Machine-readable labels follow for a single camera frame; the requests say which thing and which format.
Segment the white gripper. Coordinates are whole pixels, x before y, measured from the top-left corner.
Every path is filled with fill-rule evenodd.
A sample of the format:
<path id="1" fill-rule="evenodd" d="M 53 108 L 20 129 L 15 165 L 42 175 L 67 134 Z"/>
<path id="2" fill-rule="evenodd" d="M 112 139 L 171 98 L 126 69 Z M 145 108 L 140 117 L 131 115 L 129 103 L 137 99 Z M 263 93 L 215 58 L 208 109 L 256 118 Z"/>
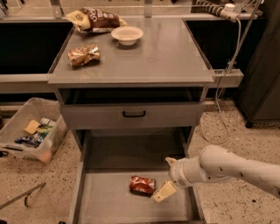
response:
<path id="1" fill-rule="evenodd" d="M 187 188 L 196 183 L 208 181 L 207 172 L 200 166 L 198 157 L 181 159 L 167 157 L 165 161 L 170 166 L 169 176 L 171 180 L 165 180 L 152 194 L 151 198 L 157 203 L 172 196 L 177 191 L 177 187 Z"/>

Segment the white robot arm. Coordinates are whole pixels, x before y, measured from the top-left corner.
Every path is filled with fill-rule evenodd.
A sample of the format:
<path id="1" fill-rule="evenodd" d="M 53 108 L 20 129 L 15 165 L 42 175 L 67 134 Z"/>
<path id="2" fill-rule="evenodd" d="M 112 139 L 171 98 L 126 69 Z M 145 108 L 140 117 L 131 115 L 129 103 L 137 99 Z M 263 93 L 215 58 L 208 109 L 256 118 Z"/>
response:
<path id="1" fill-rule="evenodd" d="M 197 157 L 179 160 L 167 157 L 170 166 L 166 180 L 151 196 L 161 202 L 172 196 L 179 188 L 197 183 L 215 183 L 231 178 L 241 179 L 266 193 L 280 197 L 280 166 L 246 159 L 217 145 L 203 148 Z"/>

